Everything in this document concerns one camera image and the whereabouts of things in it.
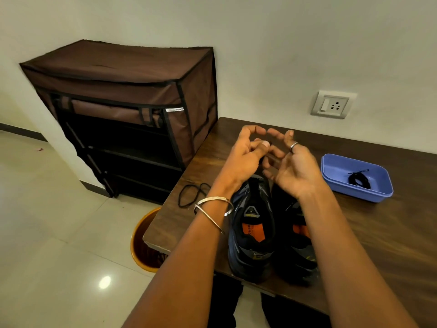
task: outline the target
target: wall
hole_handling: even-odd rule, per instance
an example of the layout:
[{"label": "wall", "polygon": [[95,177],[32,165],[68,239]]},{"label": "wall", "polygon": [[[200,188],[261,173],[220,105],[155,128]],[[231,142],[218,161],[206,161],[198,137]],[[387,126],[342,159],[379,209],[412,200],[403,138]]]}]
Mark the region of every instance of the wall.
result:
[{"label": "wall", "polygon": [[[437,0],[75,1],[90,39],[214,46],[221,116],[437,153]],[[345,120],[319,89],[358,93]]]},{"label": "wall", "polygon": [[73,0],[0,0],[0,122],[41,132],[80,180],[103,187],[18,65],[84,35]]}]

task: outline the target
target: pair of shoes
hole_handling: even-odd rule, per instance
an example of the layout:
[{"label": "pair of shoes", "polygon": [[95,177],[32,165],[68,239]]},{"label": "pair of shoes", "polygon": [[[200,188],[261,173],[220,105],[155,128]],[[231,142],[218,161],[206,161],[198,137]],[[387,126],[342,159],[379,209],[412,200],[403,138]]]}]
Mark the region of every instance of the pair of shoes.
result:
[{"label": "pair of shoes", "polygon": [[228,259],[232,273],[259,283],[277,273],[289,282],[305,281],[317,270],[314,249],[298,201],[274,185],[262,169],[231,198]]}]

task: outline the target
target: blue plastic container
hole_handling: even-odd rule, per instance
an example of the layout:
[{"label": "blue plastic container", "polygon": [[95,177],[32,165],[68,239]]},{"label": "blue plastic container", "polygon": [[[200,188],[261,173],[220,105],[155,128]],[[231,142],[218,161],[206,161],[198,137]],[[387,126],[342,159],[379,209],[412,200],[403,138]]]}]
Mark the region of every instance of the blue plastic container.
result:
[{"label": "blue plastic container", "polygon": [[[371,189],[349,184],[350,173],[368,169],[363,174],[367,177]],[[348,157],[325,154],[322,157],[322,175],[331,190],[351,195],[371,202],[381,202],[393,195],[393,186],[385,168],[368,162]]]}]

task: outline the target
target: wall switch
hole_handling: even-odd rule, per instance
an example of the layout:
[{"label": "wall switch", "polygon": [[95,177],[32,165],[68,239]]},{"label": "wall switch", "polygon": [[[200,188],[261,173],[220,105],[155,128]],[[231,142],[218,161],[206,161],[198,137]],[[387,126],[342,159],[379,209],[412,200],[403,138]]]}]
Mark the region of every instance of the wall switch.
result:
[{"label": "wall switch", "polygon": [[356,93],[319,91],[311,115],[345,118],[356,98]]}]

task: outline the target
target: black pants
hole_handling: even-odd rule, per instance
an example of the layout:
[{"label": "black pants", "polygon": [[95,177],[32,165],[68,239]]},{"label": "black pants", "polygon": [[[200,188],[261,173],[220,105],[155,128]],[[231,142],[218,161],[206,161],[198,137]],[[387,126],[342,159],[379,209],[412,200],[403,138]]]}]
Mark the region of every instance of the black pants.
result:
[{"label": "black pants", "polygon": [[[208,328],[235,328],[235,308],[243,292],[240,281],[217,274],[212,284]],[[329,316],[282,297],[261,294],[261,306],[271,328],[331,327]]]}]

